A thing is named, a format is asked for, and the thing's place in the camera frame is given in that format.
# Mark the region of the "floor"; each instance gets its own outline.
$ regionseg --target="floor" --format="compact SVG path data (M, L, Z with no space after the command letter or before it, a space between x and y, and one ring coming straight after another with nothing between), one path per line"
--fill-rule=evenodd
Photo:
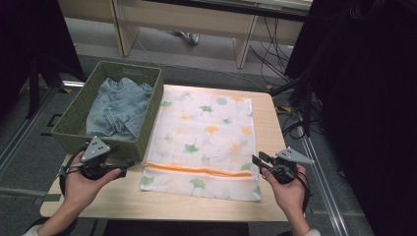
M285 78L278 76L276 71L284 71L284 68L279 68L278 65L282 63L283 67L285 66L285 59L291 54L291 46L280 45L279 48L283 54L281 54L282 59L277 60L275 56L266 54L269 43L251 42L254 51L250 49L244 68L237 69L232 38L201 35L198 45L192 46L184 38L174 35L169 30L141 29L129 56L121 57L113 25L75 19L66 19L66 21L79 55L148 62L162 68L184 67L202 71L221 71L230 75L228 80L245 81L244 76L236 75L248 77L254 75L258 76L259 81L247 80L247 82L253 83L261 90L267 90L265 84L275 88L285 84ZM262 58L265 56L272 65L275 65L274 71L262 63L254 52L260 54ZM291 90L276 97L273 102L277 106L286 107L288 105L286 97L290 93ZM285 115L285 112L278 111L277 113L281 127L288 125L288 120L291 122L291 120L298 119L297 113L291 116ZM348 183L337 172L337 161L328 146L326 135L323 134L320 124L315 124L311 129L314 132L310 139L296 139L295 136L299 136L302 132L297 129L285 137L288 144L295 146L293 148L298 148L300 152L308 154L317 162L314 167L308 169L311 171L311 184L315 196L310 200L310 207L306 212L307 219L313 227L320 229L322 235L373 235ZM4 196L7 194L2 190L0 196L6 198ZM30 200L16 197L15 201L25 203ZM90 228L93 224L92 221L84 222L84 227ZM95 226L98 230L93 235L100 235L99 229L105 226L105 222L99 221ZM249 226L251 236L274 235L276 228L288 228L285 223L270 222L251 223ZM2 232L2 227L5 226L0 221L0 232Z

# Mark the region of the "wooden table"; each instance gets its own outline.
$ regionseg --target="wooden table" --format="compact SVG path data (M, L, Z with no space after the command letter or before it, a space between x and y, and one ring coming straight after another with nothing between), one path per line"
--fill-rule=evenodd
M251 98L257 151L274 155L278 150L285 148L272 100L267 93L168 85L164 87ZM125 178L106 185L80 217L181 221L287 221L275 202L269 183L263 179L260 179L263 195L260 202L206 199L141 191L144 166L145 161L137 163L129 168ZM49 194L60 193L56 180ZM51 216L62 202L62 196L59 202L44 202L40 213L43 216Z

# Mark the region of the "person's left hand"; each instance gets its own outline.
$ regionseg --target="person's left hand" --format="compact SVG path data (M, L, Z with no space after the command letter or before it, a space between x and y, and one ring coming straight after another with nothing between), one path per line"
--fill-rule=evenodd
M73 160L73 164L81 162L83 154L84 151L78 153ZM121 172L120 169L114 169L98 180L90 180L84 177L79 170L78 167L72 167L69 170L69 173L72 173L68 174L65 182L64 205L68 204L76 207L80 211L90 205L98 194L98 191L104 185L114 180Z

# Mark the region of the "gray floor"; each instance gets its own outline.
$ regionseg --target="gray floor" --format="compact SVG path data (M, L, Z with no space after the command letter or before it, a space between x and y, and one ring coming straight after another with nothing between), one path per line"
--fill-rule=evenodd
M180 75L187 75L183 72L177 73L178 70L188 70L192 77L187 78L188 83L196 86L215 88L219 85L231 89L267 91L267 85L277 87L285 83L272 70L263 66L252 52L248 54L245 67L237 69L231 38L201 35L199 44L190 46L183 38L173 35L169 30L141 29L138 41L130 55L120 57L113 25L73 19L67 19L67 25L82 64L84 63L84 68L89 68L89 70L93 65L87 65L87 62L95 63L91 58L98 58L97 60L107 58L161 67L167 81L173 84L182 82L177 78ZM265 54L259 42L251 42L251 45L257 52ZM290 55L291 47L281 45L281 49L285 54ZM277 65L278 62L273 56L268 55L267 58ZM39 217L42 195L47 192L57 167L62 163L61 156L64 155L64 151L55 146L56 143L51 140L51 137L39 134L50 131L50 128L43 124L49 122L50 114L62 113L74 94L75 92L70 95L58 92L51 98L43 112L48 115L39 117L35 128L30 130L26 137L28 141L36 140L36 142L21 140L22 144L31 145L19 147L19 154L13 158L5 173L0 173L0 235L19 235ZM281 94L275 97L273 102L279 106L286 106L289 94L290 92ZM27 104L28 91L24 89L21 99L17 100L15 109L1 125L0 148L2 150L7 149L7 144L11 141L10 137L13 137L22 126ZM281 112L278 113L278 119L282 129L295 121L294 117ZM309 179L315 194L306 212L308 221L313 227L318 228L322 235L373 235L348 183L337 174L337 161L328 146L326 135L323 134L318 124L313 125L311 129L310 140L284 137L288 146L303 153L311 151L306 147L306 144L311 141L313 151L319 161L319 171L308 168ZM296 136L297 132L297 130L292 132L292 136ZM43 156L50 155L60 157L52 160L43 159ZM31 160L28 161L24 156L31 156ZM39 174L41 177L37 175L32 177L33 173L42 174ZM320 174L325 177L324 181L320 180ZM101 235L105 224L105 220L99 220L95 231L91 234L94 220L81 219L74 235ZM287 223L283 222L251 222L249 226L250 234L253 236L275 235L289 228Z

